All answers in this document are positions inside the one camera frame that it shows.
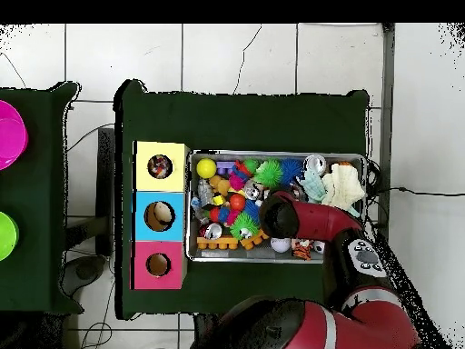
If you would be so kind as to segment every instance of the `orange toy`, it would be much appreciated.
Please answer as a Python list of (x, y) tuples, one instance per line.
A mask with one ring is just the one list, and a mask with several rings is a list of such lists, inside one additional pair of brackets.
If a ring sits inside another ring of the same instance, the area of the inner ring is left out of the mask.
[(255, 245), (261, 244), (263, 240), (267, 240), (268, 238), (270, 237), (260, 229), (257, 235), (241, 240), (241, 244), (245, 250), (251, 250)]
[(233, 194), (229, 199), (229, 203), (231, 204), (231, 208), (234, 210), (242, 211), (245, 207), (245, 198), (243, 195), (240, 194)]
[(228, 247), (232, 250), (237, 249), (239, 241), (232, 235), (223, 235), (217, 240), (207, 240), (203, 237), (197, 237), (197, 246), (199, 249), (216, 249), (217, 247), (221, 250), (226, 250)]

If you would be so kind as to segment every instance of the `yellow ball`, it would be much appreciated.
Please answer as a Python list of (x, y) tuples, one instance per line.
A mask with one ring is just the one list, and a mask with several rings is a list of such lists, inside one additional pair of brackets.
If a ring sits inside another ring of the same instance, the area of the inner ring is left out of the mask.
[(216, 163), (212, 159), (204, 158), (197, 164), (197, 174), (204, 179), (212, 178), (216, 173)]

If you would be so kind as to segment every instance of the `green spiky ball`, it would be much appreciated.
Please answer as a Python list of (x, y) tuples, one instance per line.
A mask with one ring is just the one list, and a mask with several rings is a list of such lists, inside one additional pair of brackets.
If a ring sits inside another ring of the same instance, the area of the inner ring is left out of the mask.
[(258, 161), (255, 159), (246, 159), (243, 161), (243, 165), (249, 170), (249, 172), (253, 175), (258, 167)]
[(255, 181), (265, 187), (276, 187), (282, 178), (281, 164), (276, 159), (264, 161), (255, 173)]
[(260, 232), (260, 227), (258, 224), (256, 224), (246, 213), (240, 213), (230, 227), (232, 236), (238, 240), (241, 240), (241, 229), (243, 228), (249, 229), (253, 235), (257, 235), (258, 232)]

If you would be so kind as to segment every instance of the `red ball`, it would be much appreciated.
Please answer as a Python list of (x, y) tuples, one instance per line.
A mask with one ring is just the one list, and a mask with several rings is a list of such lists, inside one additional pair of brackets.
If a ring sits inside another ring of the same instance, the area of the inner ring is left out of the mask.
[(245, 198), (241, 194), (234, 194), (230, 198), (229, 203), (233, 210), (241, 211), (245, 207)]
[(210, 219), (214, 222), (218, 222), (219, 213), (220, 213), (220, 207), (215, 206), (212, 210), (210, 210)]

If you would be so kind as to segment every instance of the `green bowl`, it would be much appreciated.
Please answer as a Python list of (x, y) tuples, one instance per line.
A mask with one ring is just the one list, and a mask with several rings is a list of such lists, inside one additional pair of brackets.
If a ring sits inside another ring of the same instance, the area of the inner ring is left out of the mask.
[(5, 260), (13, 252), (18, 243), (18, 226), (5, 213), (0, 212), (0, 261)]

